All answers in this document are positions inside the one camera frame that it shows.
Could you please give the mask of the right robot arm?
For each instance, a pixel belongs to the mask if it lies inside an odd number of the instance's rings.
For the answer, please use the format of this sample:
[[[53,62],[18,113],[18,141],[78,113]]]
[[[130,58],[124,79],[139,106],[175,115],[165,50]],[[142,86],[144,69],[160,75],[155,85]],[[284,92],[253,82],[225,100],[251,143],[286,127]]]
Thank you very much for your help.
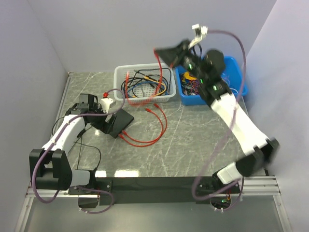
[[[216,192],[225,192],[229,183],[249,177],[271,163],[279,142],[255,126],[222,79],[225,62],[221,51],[210,49],[201,58],[192,52],[189,41],[183,40],[175,47],[156,48],[154,54],[171,68],[181,65],[198,80],[201,99],[229,126],[245,155],[213,174]]]

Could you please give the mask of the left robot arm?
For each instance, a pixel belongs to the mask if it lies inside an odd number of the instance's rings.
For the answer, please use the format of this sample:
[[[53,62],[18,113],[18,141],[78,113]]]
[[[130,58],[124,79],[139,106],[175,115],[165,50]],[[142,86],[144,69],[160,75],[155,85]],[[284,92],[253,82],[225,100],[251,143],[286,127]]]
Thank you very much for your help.
[[[34,189],[67,190],[80,186],[86,194],[96,191],[93,171],[71,168],[67,154],[77,136],[87,124],[105,134],[110,134],[116,112],[110,112],[114,100],[104,93],[102,99],[91,94],[81,94],[79,102],[70,108],[52,138],[29,155],[31,185]]]

